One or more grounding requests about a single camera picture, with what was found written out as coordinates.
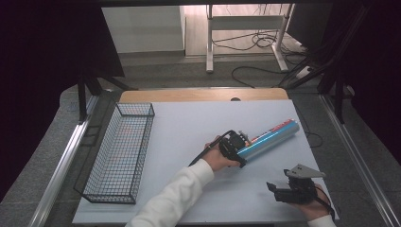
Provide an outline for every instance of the table leg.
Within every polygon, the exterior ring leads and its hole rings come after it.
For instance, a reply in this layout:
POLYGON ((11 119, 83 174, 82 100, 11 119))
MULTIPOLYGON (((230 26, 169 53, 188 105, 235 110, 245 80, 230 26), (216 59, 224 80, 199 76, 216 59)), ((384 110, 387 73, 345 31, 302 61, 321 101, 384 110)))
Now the table leg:
POLYGON ((207 52, 206 52, 206 72, 213 73, 213 42, 212 42, 212 7, 209 5, 209 11, 207 14, 207 52))
POLYGON ((271 46, 271 49, 273 50, 274 56, 276 57, 278 65, 280 66, 282 72, 288 71, 286 61, 284 60, 283 55, 281 53, 281 43, 283 41, 284 33, 286 32, 287 29, 287 24, 289 15, 291 14, 291 9, 292 9, 292 4, 289 4, 287 13, 284 16, 283 24, 281 24, 281 28, 278 32, 277 42, 275 42, 274 45, 271 46))

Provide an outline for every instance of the white board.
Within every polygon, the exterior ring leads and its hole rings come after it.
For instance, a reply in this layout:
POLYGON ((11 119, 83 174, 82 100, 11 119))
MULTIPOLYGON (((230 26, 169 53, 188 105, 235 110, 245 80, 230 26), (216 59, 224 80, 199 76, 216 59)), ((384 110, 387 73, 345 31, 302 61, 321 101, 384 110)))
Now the white board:
MULTIPOLYGON (((73 223, 126 223, 169 179, 203 150, 205 143, 229 130, 253 138, 287 119, 299 122, 291 100, 232 102, 154 102, 155 117, 137 204, 94 204, 82 199, 73 223)), ((284 169, 318 165, 301 129, 280 145, 249 160, 243 168, 216 173, 181 224, 271 223, 305 220, 292 206, 278 202, 266 182, 286 184, 284 169)), ((322 179, 314 179, 327 192, 322 179)))

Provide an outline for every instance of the metal rail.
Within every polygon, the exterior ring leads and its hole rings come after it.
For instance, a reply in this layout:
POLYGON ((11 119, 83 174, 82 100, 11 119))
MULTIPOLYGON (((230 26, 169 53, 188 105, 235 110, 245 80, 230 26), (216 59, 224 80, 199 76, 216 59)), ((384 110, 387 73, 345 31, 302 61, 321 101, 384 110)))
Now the metal rail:
POLYGON ((360 155, 359 149, 357 148, 354 140, 352 139, 350 133, 348 132, 346 126, 341 124, 337 119, 335 113, 333 112, 333 104, 331 103, 329 97, 327 96, 320 96, 323 106, 328 112, 330 119, 333 122, 334 127, 336 128, 343 144, 347 148, 347 151, 353 161, 354 165, 357 168, 357 172, 361 177, 362 181, 365 183, 366 188, 368 189, 369 193, 371 194, 372 199, 374 200, 375 205, 383 217, 383 220, 386 222, 386 225, 389 227, 400 227, 400 222, 395 215, 392 205, 390 204, 389 200, 387 199, 386 195, 384 194, 383 190, 381 189, 380 185, 375 180, 372 172, 369 170, 368 166, 366 165, 363 157, 360 155))
POLYGON ((39 227, 44 226, 47 217, 53 207, 54 201, 56 200, 59 191, 61 189, 62 183, 64 182, 65 176, 67 175, 68 169, 71 163, 74 160, 74 156, 76 151, 78 150, 78 145, 80 140, 82 139, 86 128, 88 127, 88 123, 91 118, 91 113, 93 112, 95 105, 97 104, 98 97, 91 96, 87 105, 87 118, 85 121, 77 125, 74 129, 74 132, 70 138, 70 141, 67 144, 67 147, 64 150, 64 153, 59 161, 59 164, 56 167, 56 170, 53 173, 52 178, 50 179, 47 188, 44 191, 44 195, 42 196, 39 204, 36 208, 35 213, 30 220, 28 226, 39 227))

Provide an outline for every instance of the metal mesh basket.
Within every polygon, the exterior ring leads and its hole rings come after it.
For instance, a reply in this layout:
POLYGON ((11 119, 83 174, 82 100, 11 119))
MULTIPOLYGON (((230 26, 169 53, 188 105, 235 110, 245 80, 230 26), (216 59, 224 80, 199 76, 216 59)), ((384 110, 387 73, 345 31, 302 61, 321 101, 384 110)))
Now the metal mesh basket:
POLYGON ((83 198, 136 204, 153 117, 151 103, 116 104, 90 174, 79 191, 83 198))

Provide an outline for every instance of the blue cylinder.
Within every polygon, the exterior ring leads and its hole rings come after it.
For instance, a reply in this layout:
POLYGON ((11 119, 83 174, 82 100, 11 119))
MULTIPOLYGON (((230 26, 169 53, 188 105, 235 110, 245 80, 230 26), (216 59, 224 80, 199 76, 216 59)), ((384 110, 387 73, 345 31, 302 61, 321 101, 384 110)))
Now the blue cylinder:
POLYGON ((245 148, 238 151, 241 158, 249 159, 257 153, 263 152, 273 146, 285 141, 300 129, 298 122, 289 119, 273 129, 262 133, 251 140, 245 148))

